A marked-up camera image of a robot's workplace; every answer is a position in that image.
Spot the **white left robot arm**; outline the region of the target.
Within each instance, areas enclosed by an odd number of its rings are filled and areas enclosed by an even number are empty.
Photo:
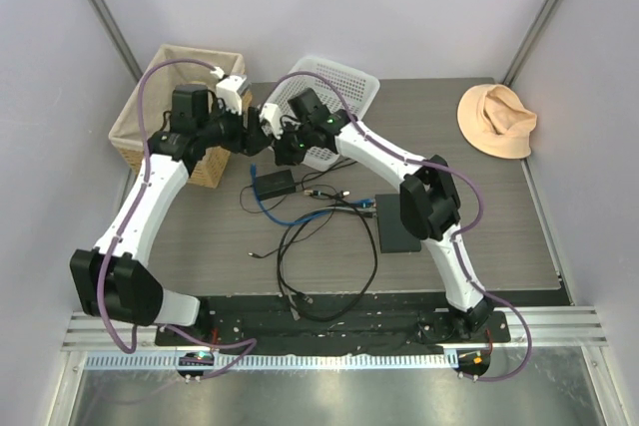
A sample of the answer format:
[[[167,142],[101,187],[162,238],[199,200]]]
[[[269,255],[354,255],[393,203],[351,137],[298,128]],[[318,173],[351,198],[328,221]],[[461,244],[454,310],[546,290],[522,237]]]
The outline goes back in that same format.
[[[206,150],[253,156],[282,134],[280,108],[244,108],[230,80],[214,91],[185,84],[172,93],[168,130],[147,143],[149,154],[129,196],[89,250],[76,250],[70,269],[83,311],[107,324],[172,324],[190,344],[205,343],[213,321],[200,300],[163,287],[149,272],[151,248],[171,203]]]

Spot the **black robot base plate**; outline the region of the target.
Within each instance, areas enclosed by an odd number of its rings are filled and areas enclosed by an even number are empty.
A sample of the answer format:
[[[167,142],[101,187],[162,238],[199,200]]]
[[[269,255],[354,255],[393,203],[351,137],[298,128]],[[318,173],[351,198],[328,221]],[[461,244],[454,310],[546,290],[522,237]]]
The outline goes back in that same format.
[[[505,314],[494,307],[476,334],[460,338],[443,295],[430,292],[204,296],[194,324],[152,324],[159,345],[186,344],[189,336],[223,344],[253,338],[261,354],[341,355],[511,339]]]

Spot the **black network switch box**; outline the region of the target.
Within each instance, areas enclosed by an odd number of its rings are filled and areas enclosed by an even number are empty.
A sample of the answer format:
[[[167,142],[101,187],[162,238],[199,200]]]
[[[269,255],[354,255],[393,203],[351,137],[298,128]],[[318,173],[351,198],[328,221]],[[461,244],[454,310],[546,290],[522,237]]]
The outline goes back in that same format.
[[[403,226],[398,194],[375,197],[376,223],[381,253],[413,253],[421,251],[421,242]]]

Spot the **white plastic mesh basket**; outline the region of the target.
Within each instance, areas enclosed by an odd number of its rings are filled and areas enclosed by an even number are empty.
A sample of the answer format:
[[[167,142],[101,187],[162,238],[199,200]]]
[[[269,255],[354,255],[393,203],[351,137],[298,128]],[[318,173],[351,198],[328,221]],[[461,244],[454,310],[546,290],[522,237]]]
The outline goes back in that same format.
[[[349,110],[362,119],[372,104],[379,88],[377,77],[359,69],[317,56],[305,56],[296,61],[290,72],[313,72],[327,79],[345,99]],[[322,80],[308,75],[293,76],[281,81],[267,96],[266,103],[276,104],[283,115],[293,115],[288,100],[306,88],[312,88],[320,100],[334,113],[342,108],[338,95]],[[325,172],[339,160],[339,155],[328,149],[311,148],[303,164]]]

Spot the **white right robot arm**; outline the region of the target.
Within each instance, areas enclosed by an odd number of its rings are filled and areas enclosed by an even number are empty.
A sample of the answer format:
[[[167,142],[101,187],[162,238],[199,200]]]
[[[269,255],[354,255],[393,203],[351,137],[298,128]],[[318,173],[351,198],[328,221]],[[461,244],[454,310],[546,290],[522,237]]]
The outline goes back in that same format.
[[[446,161],[439,156],[427,160],[401,149],[346,109],[332,113],[311,88],[289,104],[295,113],[292,122],[275,104],[267,103],[260,113],[274,136],[276,163],[297,165],[309,149],[328,149],[394,187],[401,224],[427,248],[443,281],[452,332],[464,341],[476,339],[485,331],[493,305],[461,236],[460,197]]]

